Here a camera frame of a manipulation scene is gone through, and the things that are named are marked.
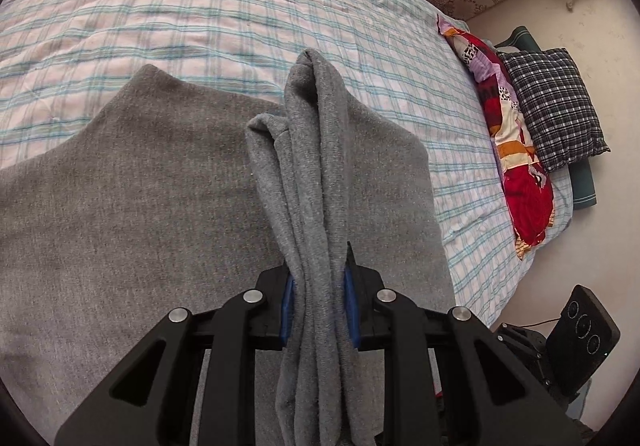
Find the grey sweatpants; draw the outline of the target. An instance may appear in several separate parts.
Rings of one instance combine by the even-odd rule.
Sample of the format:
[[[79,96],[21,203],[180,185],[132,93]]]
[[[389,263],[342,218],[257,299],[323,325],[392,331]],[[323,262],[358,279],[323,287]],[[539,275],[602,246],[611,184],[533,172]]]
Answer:
[[[428,156],[304,51],[281,104],[142,67],[81,131],[1,172],[1,377],[46,440],[169,310],[204,311],[286,252],[255,175],[288,140],[250,132],[300,101],[328,101],[316,185],[336,255],[433,309],[454,299]]]

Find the black device on floor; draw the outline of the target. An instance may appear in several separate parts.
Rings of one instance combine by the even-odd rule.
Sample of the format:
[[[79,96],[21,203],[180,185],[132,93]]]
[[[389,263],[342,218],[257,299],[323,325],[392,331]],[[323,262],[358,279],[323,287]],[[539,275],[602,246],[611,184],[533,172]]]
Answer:
[[[597,296],[577,285],[548,336],[509,324],[495,336],[566,407],[620,341],[620,328]]]

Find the red floral pillow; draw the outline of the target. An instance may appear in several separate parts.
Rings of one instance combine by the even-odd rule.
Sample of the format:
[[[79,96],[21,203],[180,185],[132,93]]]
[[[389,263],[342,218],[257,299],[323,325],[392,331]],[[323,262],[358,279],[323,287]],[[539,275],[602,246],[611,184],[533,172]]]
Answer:
[[[544,241],[554,223],[551,180],[497,53],[441,16],[437,28],[474,80],[514,229],[516,256],[522,259]]]

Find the black white checked pillow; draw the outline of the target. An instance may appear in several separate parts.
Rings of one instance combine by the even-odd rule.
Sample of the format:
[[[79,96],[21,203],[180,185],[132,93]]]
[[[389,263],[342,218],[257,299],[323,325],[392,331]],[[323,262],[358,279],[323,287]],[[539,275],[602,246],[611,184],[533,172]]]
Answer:
[[[500,55],[541,165],[554,172],[610,150],[585,82],[564,48]]]

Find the plaid bed sheet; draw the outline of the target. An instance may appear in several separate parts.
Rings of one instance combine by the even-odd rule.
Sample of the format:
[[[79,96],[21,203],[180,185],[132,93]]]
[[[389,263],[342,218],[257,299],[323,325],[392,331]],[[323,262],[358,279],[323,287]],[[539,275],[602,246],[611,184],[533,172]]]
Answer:
[[[515,253],[474,80],[439,17],[425,0],[2,0],[2,165],[84,128],[145,64],[278,102],[313,48],[425,145],[454,296],[492,324],[533,261]]]

